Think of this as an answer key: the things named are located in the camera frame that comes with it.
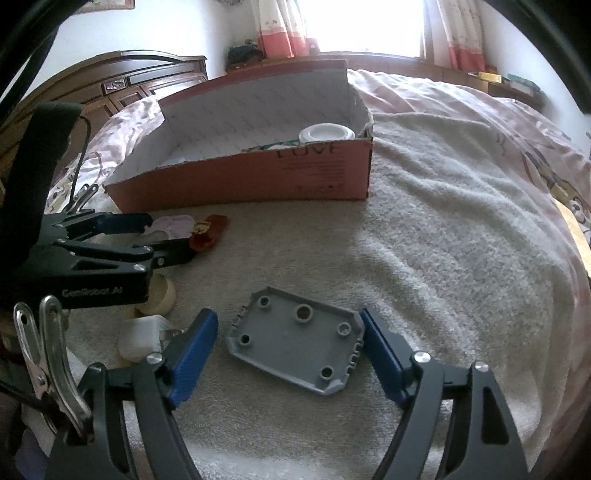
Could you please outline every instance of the white towel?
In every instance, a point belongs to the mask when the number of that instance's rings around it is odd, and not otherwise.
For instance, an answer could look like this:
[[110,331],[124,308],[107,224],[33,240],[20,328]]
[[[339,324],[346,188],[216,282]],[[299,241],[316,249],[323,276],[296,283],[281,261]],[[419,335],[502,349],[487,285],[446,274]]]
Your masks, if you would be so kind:
[[[321,397],[228,354],[227,326],[249,294],[268,284],[340,307],[372,306],[413,348],[443,362],[486,360],[533,464],[563,391],[573,271],[582,265],[501,168],[496,138],[478,122],[376,114],[365,202],[162,214],[230,219],[214,250],[168,270],[177,289],[169,320],[186,327],[202,307],[220,318],[220,338],[197,388],[175,413],[204,479],[371,478],[400,419],[365,356],[343,391]],[[85,364],[115,367],[121,318],[118,307],[73,311],[72,352]],[[133,415],[128,433],[144,471]],[[431,478],[443,441],[439,432],[426,468]]]

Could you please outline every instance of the gray plastic tray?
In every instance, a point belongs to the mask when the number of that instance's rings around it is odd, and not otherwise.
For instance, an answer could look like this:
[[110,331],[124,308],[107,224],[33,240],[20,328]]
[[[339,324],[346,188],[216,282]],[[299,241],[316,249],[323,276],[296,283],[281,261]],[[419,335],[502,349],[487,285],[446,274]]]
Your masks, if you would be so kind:
[[321,395],[345,387],[363,347],[359,313],[267,287],[226,335],[230,353]]

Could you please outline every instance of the headboard panel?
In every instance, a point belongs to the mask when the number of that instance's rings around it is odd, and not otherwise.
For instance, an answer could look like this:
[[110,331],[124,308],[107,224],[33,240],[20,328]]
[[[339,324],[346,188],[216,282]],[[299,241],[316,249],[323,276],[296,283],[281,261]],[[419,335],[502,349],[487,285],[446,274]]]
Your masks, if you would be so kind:
[[[205,61],[204,56],[179,57],[151,50],[112,51],[57,73],[27,95],[0,128],[0,179],[8,177],[31,113],[40,102],[82,103],[93,137],[112,115],[136,100],[167,96],[206,81]],[[78,122],[57,171],[78,155],[85,133],[85,125]]]

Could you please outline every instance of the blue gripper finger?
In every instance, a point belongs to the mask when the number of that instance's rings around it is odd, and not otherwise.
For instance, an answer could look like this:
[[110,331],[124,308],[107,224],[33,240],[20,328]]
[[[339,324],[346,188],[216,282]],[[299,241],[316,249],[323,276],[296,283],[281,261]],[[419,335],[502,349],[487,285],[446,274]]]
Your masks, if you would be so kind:
[[174,409],[188,400],[217,339],[217,315],[203,309],[184,334],[174,338],[164,356],[172,377],[168,402]]
[[388,330],[386,323],[371,309],[359,312],[365,324],[363,351],[368,356],[386,397],[404,408],[415,394],[413,350],[406,340]]

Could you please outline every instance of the open box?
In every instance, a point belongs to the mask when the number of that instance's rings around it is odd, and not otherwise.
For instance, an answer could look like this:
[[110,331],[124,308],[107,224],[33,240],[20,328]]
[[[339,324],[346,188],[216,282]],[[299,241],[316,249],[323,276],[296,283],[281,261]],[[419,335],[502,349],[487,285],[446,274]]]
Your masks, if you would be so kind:
[[[232,73],[160,100],[164,123],[105,183],[123,213],[261,200],[364,199],[372,117],[344,60],[306,60]],[[247,150],[335,123],[354,140]]]

